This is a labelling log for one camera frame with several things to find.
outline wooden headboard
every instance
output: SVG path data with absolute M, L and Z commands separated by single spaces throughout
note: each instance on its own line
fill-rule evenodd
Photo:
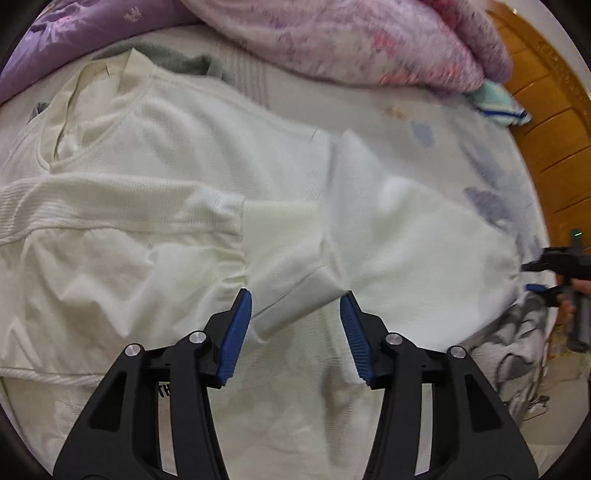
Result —
M 591 100 L 558 52 L 518 12 L 498 3 L 489 15 L 513 58 L 505 87 L 533 116 L 512 133 L 530 169 L 550 241 L 569 245 L 574 228 L 589 239 Z

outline blue gripper pad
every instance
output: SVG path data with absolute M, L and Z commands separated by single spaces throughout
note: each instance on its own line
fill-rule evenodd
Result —
M 220 345 L 220 363 L 217 369 L 217 379 L 222 385 L 225 385 L 228 378 L 231 378 L 234 374 L 238 356 L 240 355 L 244 337 L 246 336 L 246 330 L 251 321 L 251 315 L 252 295 L 248 290 L 245 290 L 245 294 L 240 299 L 238 308 Z
M 368 385 L 372 385 L 376 374 L 371 360 L 371 347 L 349 296 L 340 299 L 340 321 L 345 329 L 357 373 Z

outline pink blanket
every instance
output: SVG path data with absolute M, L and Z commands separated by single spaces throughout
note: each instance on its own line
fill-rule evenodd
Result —
M 182 0 L 205 23 L 289 70 L 350 85 L 478 89 L 511 60 L 469 0 Z

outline bed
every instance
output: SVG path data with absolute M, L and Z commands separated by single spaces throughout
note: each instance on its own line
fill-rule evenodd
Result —
M 503 230 L 527 262 L 548 244 L 568 243 L 570 229 L 591 227 L 587 199 L 591 110 L 574 74 L 530 25 L 500 4 L 492 8 L 491 16 L 515 64 L 506 88 L 534 118 L 511 132 L 481 116 L 461 96 L 416 87 L 351 89 L 289 74 L 204 25 L 154 31 L 141 38 L 187 55 L 199 50 L 219 59 L 234 87 L 283 117 L 328 131 L 351 129 L 380 158 L 399 159 L 389 162 L 393 173 L 440 192 Z M 64 66 L 0 108 L 0 162 L 33 107 L 51 101 L 85 60 Z M 519 279 L 522 287 L 553 282 L 548 273 L 522 274 Z M 464 345 L 477 347 L 501 321 L 470 332 Z M 545 337 L 553 323 L 552 316 L 545 322 Z M 517 421 L 535 396 L 541 367 L 528 371 L 504 398 Z M 4 378 L 5 395 L 0 400 L 46 468 L 51 469 L 71 426 L 67 420 L 80 411 L 96 385 L 93 381 L 41 388 L 26 378 Z M 47 416 L 54 420 L 45 432 L 37 426 Z M 420 462 L 425 464 L 428 448 L 422 451 Z

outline bed sheet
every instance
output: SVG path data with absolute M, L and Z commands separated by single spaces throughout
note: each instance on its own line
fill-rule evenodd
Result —
M 535 259 L 548 245 L 535 190 L 511 134 L 477 113 L 464 97 L 440 96 L 417 87 L 370 90 L 314 82 L 266 64 L 202 25 L 140 37 L 188 56 L 211 54 L 237 89 L 279 115 L 334 132 L 351 129 L 393 173 L 441 192 L 514 238 L 523 262 Z M 26 128 L 35 105 L 51 101 L 86 59 L 64 66 L 0 109 L 0 164 L 12 140 Z M 552 284 L 553 276 L 521 274 L 519 283 Z M 546 323 L 546 333 L 552 324 Z M 478 344 L 484 334 L 474 332 L 466 346 Z M 9 379 L 4 386 L 8 401 L 3 404 L 14 407 L 33 452 L 51 468 L 71 426 L 67 419 L 76 415 L 92 388 L 55 385 L 41 392 L 33 382 Z M 527 396 L 521 395 L 523 405 Z M 49 441 L 37 428 L 48 416 L 53 419 Z M 420 457 L 427 462 L 428 442 Z

